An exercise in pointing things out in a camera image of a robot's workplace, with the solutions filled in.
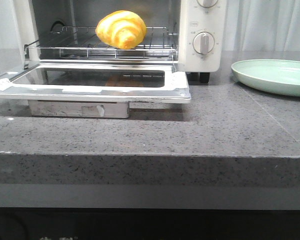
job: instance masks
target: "wire rack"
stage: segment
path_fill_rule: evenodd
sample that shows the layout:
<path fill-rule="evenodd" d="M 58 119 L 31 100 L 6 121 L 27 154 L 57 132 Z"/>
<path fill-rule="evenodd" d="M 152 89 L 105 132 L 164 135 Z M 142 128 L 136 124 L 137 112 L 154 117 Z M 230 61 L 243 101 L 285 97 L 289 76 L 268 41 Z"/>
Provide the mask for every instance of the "wire rack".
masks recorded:
<path fill-rule="evenodd" d="M 63 26 L 61 31 L 26 45 L 26 49 L 40 49 L 41 59 L 126 59 L 173 61 L 177 54 L 175 33 L 167 27 L 147 27 L 141 44 L 122 50 L 103 43 L 91 26 Z"/>

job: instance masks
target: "plate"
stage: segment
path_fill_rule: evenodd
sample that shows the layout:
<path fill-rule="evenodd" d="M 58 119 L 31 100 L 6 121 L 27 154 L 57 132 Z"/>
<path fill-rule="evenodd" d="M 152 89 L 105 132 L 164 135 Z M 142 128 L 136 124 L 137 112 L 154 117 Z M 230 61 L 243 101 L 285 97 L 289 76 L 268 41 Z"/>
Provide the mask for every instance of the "plate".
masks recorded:
<path fill-rule="evenodd" d="M 243 84 L 273 94 L 300 97 L 300 61 L 253 59 L 231 66 Z"/>

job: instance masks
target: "control knob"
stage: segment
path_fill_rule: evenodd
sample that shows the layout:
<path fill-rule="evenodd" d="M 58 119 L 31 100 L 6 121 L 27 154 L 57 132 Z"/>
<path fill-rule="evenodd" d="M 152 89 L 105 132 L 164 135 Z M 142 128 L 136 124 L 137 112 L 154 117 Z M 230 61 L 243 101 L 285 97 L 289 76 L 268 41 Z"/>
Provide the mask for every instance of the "control knob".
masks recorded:
<path fill-rule="evenodd" d="M 216 5 L 218 0 L 197 0 L 200 6 L 204 8 L 211 8 L 212 6 Z"/>
<path fill-rule="evenodd" d="M 215 39 L 208 32 L 201 32 L 193 40 L 193 48 L 198 54 L 208 54 L 214 48 Z"/>

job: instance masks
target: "croissant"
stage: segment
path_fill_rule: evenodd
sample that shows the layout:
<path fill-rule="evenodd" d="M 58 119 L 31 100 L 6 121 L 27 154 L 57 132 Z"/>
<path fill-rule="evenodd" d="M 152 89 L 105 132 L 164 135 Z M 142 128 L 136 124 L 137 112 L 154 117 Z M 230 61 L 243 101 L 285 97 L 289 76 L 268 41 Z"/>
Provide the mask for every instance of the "croissant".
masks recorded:
<path fill-rule="evenodd" d="M 147 29 L 139 15 L 132 11 L 120 10 L 101 19 L 95 33 L 105 44 L 128 50 L 144 40 Z"/>

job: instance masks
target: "white curtain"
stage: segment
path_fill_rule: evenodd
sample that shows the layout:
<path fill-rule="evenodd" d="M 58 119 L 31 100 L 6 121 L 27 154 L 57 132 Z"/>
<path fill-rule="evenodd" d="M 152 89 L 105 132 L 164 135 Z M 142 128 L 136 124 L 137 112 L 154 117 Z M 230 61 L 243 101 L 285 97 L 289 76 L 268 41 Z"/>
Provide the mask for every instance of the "white curtain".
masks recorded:
<path fill-rule="evenodd" d="M 12 9 L 0 0 L 0 49 L 18 48 Z M 300 0 L 228 0 L 223 49 L 300 51 Z"/>
<path fill-rule="evenodd" d="M 228 0 L 223 49 L 300 51 L 300 0 Z"/>

